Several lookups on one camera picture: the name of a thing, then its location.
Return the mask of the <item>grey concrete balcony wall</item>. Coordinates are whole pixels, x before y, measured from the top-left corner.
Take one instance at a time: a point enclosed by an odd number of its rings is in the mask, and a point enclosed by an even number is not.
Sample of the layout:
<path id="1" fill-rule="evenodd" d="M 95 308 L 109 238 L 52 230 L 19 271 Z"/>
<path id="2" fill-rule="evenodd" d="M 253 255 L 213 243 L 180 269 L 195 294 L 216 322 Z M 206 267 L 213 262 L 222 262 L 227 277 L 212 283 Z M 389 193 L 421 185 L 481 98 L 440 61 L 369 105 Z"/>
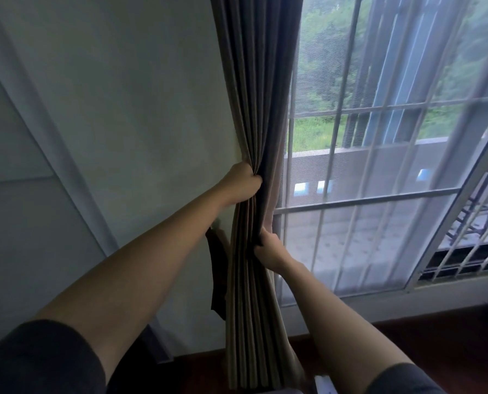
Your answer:
<path id="1" fill-rule="evenodd" d="M 449 137 L 379 145 L 374 148 L 337 148 L 327 196 L 323 195 L 329 149 L 294 152 L 291 169 L 284 158 L 281 206 L 302 206 L 322 202 L 349 201 L 401 193 L 415 193 L 461 187 L 482 153 L 488 138 L 474 144 L 461 139 L 449 148 Z"/>

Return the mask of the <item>dark grey sleeve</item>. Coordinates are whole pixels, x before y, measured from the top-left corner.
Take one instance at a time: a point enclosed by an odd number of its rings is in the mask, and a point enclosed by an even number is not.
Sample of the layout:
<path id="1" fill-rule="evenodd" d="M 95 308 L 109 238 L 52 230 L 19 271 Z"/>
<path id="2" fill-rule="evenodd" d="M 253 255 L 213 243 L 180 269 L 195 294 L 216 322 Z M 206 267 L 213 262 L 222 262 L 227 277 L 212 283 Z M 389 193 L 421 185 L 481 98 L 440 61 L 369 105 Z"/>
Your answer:
<path id="1" fill-rule="evenodd" d="M 17 326 L 0 340 L 0 394 L 106 394 L 103 366 L 75 329 L 52 320 Z"/>
<path id="2" fill-rule="evenodd" d="M 364 394 L 447 394 L 421 368 L 401 363 L 381 372 Z"/>

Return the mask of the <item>person's right forearm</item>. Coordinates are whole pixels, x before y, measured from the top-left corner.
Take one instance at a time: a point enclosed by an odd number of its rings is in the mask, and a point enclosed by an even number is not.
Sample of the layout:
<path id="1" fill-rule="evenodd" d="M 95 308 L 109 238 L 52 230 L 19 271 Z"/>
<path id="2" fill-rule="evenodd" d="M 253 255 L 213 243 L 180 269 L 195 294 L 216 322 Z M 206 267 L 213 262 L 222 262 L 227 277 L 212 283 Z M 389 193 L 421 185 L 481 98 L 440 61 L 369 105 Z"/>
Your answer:
<path id="1" fill-rule="evenodd" d="M 412 364 L 395 344 L 291 256 L 276 267 L 291 289 L 339 394 L 365 394 L 381 373 Z"/>

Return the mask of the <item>grey-brown pleated curtain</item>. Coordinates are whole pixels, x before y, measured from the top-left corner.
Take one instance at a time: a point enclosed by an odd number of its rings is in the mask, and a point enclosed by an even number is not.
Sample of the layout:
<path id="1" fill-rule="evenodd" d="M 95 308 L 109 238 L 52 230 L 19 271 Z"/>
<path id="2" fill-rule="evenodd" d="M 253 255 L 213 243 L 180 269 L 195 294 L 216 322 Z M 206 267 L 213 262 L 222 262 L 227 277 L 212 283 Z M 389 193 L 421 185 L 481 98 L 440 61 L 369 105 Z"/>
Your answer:
<path id="1" fill-rule="evenodd" d="M 256 259 L 272 228 L 303 0 L 210 0 L 234 129 L 243 159 L 262 178 L 235 206 L 228 254 L 226 361 L 229 388 L 297 388 L 304 371 L 289 344 L 273 274 Z"/>

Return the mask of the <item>person's left forearm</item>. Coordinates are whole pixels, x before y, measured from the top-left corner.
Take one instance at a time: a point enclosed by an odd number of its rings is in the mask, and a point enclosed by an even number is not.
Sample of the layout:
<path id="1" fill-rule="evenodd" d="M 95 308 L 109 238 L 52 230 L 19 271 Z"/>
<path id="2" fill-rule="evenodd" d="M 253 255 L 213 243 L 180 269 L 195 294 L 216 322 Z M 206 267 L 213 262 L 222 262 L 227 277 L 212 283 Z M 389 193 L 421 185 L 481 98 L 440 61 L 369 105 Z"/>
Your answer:
<path id="1" fill-rule="evenodd" d="M 221 186 L 203 193 L 103 260 L 35 318 L 63 323 L 81 334 L 100 360 L 108 383 L 156 315 L 185 258 L 218 214 L 238 202 Z"/>

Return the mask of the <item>dark grey left sleeve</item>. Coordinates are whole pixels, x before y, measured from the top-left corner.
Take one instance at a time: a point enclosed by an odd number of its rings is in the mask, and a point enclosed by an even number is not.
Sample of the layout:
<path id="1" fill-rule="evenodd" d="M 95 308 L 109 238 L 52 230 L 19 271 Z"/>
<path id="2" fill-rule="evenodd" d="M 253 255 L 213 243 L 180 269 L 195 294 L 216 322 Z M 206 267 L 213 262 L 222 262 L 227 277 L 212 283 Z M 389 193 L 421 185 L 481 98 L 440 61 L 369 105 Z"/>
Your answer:
<path id="1" fill-rule="evenodd" d="M 0 340 L 0 394 L 106 394 L 103 366 L 75 329 L 52 320 L 17 326 Z"/>

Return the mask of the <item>person's left hand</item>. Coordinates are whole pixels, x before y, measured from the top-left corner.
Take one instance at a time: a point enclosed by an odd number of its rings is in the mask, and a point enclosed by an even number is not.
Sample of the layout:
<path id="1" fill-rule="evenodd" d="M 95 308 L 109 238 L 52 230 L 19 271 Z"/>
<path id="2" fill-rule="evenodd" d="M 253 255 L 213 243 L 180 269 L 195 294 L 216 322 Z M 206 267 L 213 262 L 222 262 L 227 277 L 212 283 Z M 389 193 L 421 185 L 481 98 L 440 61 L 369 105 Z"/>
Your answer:
<path id="1" fill-rule="evenodd" d="M 214 186 L 217 198 L 224 206 L 243 202 L 241 200 L 241 170 L 243 164 L 248 163 L 242 161 L 233 165 L 228 173 Z"/>

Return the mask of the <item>dark grey right sleeve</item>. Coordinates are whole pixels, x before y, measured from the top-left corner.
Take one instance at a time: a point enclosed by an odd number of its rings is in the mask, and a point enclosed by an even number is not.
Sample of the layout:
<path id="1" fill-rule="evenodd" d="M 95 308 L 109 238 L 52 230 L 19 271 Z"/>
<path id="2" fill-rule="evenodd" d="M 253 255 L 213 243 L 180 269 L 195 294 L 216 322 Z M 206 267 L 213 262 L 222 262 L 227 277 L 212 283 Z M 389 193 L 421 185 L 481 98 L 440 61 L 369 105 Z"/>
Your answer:
<path id="1" fill-rule="evenodd" d="M 381 372 L 364 394 L 447 394 L 421 368 L 401 363 Z"/>

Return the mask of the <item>person's right hand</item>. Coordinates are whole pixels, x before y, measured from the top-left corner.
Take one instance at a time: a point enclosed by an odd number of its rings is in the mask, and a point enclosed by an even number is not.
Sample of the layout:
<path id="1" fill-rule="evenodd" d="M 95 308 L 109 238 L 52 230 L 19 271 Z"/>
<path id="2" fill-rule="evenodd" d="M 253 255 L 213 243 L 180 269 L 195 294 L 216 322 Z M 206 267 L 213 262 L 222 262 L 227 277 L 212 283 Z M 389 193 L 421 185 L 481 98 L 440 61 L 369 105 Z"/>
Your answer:
<path id="1" fill-rule="evenodd" d="M 265 268 L 282 277 L 299 264 L 299 262 L 289 254 L 280 239 L 275 247 L 261 247 L 260 234 L 259 243 L 254 246 L 254 255 Z"/>

